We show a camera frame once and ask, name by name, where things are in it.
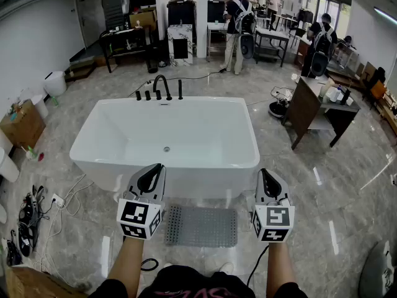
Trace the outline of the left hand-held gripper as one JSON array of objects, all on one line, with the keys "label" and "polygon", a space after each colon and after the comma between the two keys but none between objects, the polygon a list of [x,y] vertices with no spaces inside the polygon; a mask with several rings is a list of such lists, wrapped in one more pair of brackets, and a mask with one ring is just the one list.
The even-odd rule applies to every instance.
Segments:
[{"label": "left hand-held gripper", "polygon": [[163,220],[166,168],[149,165],[129,180],[118,200],[117,223],[124,237],[150,240]]}]

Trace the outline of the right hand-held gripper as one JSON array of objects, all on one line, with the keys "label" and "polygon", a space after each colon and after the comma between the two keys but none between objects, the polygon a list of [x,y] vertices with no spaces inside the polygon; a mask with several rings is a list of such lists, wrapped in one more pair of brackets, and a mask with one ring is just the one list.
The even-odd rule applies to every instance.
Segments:
[{"label": "right hand-held gripper", "polygon": [[275,172],[260,169],[257,174],[252,224],[261,242],[285,243],[295,221],[295,207],[291,205],[288,184]]}]

